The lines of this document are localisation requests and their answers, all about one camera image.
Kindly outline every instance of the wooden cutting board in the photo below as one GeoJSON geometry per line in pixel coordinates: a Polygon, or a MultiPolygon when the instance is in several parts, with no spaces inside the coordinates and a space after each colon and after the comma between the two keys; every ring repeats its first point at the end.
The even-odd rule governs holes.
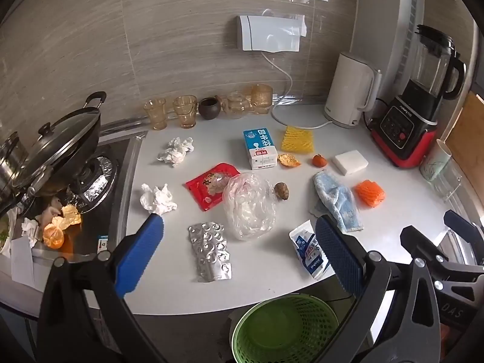
{"type": "Polygon", "coordinates": [[[484,101],[469,92],[445,144],[484,203],[484,101]]]}

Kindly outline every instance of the gray wood-grain tile wall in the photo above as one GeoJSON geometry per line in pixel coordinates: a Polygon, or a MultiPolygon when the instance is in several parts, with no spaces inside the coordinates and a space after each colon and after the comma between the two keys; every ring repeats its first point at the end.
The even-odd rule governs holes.
{"type": "Polygon", "coordinates": [[[154,96],[227,93],[286,79],[236,46],[236,16],[303,14],[298,53],[271,57],[294,78],[291,93],[328,92],[349,50],[356,0],[25,0],[0,27],[0,124],[31,143],[36,130],[104,90],[107,123],[143,113],[154,96]]]}

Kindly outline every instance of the red blender base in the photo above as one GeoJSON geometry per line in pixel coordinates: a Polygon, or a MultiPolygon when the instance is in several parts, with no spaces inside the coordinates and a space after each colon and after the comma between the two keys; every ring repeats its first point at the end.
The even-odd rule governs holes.
{"type": "Polygon", "coordinates": [[[383,139],[381,139],[381,137],[374,129],[371,131],[371,136],[373,137],[373,140],[377,142],[377,145],[387,155],[387,157],[390,158],[390,160],[397,167],[410,169],[420,165],[422,159],[424,159],[424,155],[427,153],[427,150],[432,143],[432,140],[435,137],[435,133],[436,131],[424,133],[422,139],[420,139],[420,142],[406,160],[401,160],[393,151],[391,151],[388,145],[383,141],[383,139]]]}

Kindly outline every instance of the electric kettle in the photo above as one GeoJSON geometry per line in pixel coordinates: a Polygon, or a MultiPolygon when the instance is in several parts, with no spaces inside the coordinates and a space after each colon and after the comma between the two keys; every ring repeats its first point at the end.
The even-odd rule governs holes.
{"type": "Polygon", "coordinates": [[[380,70],[350,53],[340,53],[324,115],[340,127],[356,127],[362,112],[373,108],[380,83],[380,70]]]}

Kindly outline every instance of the white sponge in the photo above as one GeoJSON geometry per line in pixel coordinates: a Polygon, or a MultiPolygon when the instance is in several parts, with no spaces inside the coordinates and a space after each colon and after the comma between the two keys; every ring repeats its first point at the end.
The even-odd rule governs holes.
{"type": "Polygon", "coordinates": [[[348,151],[337,155],[335,156],[334,161],[343,176],[358,172],[368,166],[368,161],[358,150],[348,151]]]}

